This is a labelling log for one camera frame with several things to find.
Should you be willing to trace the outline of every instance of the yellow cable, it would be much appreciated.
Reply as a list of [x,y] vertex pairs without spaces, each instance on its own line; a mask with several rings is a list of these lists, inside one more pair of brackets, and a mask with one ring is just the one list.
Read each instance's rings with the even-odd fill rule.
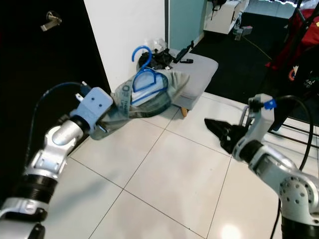
[[248,41],[250,44],[252,44],[253,46],[255,46],[257,49],[259,49],[265,56],[267,56],[270,60],[272,60],[272,58],[267,55],[259,46],[257,46],[255,43],[251,42],[250,40],[248,40],[245,36],[243,36],[243,38]]

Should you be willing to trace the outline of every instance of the gray stool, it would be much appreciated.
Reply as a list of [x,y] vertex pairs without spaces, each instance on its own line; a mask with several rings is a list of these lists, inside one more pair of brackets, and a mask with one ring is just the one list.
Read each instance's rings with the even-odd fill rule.
[[[176,56],[179,51],[171,49],[169,52],[172,56]],[[190,75],[190,80],[183,93],[173,102],[174,105],[181,107],[184,117],[187,116],[187,110],[193,109],[218,68],[216,61],[204,56],[187,53],[182,60],[186,60],[187,58],[193,59],[194,63],[171,63],[174,70]]]

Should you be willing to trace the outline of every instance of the robotic arm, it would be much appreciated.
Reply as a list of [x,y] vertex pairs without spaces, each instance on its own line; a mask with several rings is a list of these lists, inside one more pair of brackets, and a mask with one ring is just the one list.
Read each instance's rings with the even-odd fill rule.
[[283,239],[319,238],[319,179],[301,172],[281,153],[261,143],[274,121],[275,102],[260,94],[249,100],[246,126],[205,119],[221,146],[270,186],[282,202]]
[[0,211],[0,239],[43,239],[49,202],[66,164],[67,155],[84,133],[92,133],[98,119],[112,105],[112,98],[100,88],[93,88],[83,98],[76,95],[79,107],[70,120],[50,129],[44,148],[26,168],[14,194]]

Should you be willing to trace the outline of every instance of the white cabinet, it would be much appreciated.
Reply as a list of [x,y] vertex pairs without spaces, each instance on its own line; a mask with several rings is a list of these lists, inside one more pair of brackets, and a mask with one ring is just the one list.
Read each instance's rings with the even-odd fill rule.
[[228,0],[225,4],[216,6],[213,18],[213,3],[208,1],[204,30],[228,34],[234,27],[240,12],[244,12],[249,0]]

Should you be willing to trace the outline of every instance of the gray cloth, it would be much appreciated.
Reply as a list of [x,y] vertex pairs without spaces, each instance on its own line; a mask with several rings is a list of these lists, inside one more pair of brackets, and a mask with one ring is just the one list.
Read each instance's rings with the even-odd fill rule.
[[99,126],[91,134],[93,139],[100,140],[105,138],[131,119],[148,118],[162,113],[182,93],[190,77],[182,72],[172,70],[158,70],[157,72],[163,74],[163,83],[167,90],[160,92],[154,98],[138,107],[132,106],[131,93],[135,76],[131,77],[128,81],[118,86],[114,93],[111,93],[114,103],[98,121]]

